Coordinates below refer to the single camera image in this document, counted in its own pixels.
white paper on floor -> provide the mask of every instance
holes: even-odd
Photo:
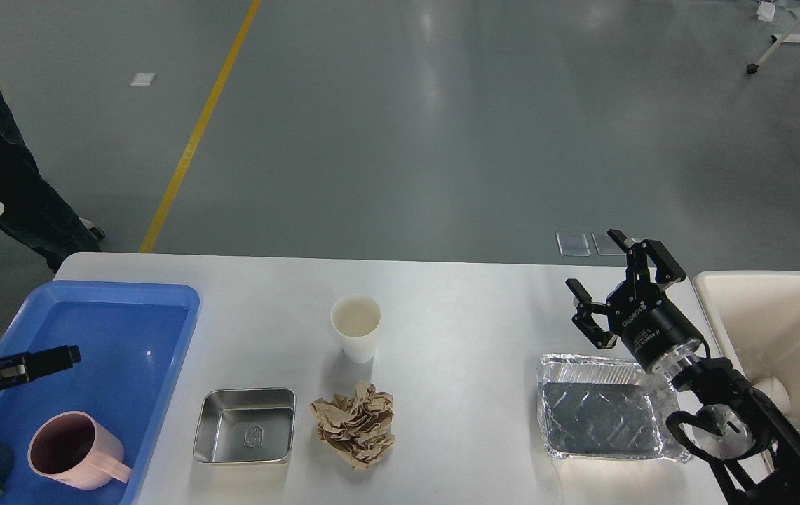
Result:
[[[139,72],[131,79],[131,86],[150,86],[156,79],[156,72]]]
[[[763,20],[763,22],[772,22],[775,12],[777,12],[777,6],[771,2],[761,2],[758,4],[758,10],[755,11],[758,14],[758,20]]]
[[[559,253],[562,256],[589,256],[590,244],[586,243],[585,234],[556,234]]]

jeans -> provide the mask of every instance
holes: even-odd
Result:
[[[53,271],[72,253],[101,250],[79,216],[41,179],[1,93],[0,202],[0,230],[44,256]]]

gray floor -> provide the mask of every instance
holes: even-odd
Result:
[[[139,247],[249,1],[0,1],[46,178]],[[750,0],[263,0],[155,252],[448,262],[663,240],[800,271],[800,45]],[[130,88],[135,72],[159,72]],[[50,272],[0,234],[0,333]]]

chair leg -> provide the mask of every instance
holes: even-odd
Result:
[[[749,63],[748,66],[746,66],[745,68],[746,74],[749,74],[751,76],[755,72],[758,72],[759,67],[764,65],[764,62],[767,61],[767,59],[770,58],[772,54],[774,54],[774,51],[776,51],[777,48],[779,48],[780,45],[783,44],[783,41],[785,41],[785,39],[787,39],[790,35],[792,35],[793,32],[795,32],[795,29],[798,28],[799,25],[800,25],[800,16],[798,20],[795,22],[795,25],[792,25],[789,31],[783,34],[783,37],[778,38],[777,41],[774,42],[774,45],[768,48],[768,50],[763,55],[761,55],[761,58],[758,58],[758,61],[756,61],[755,63]]]

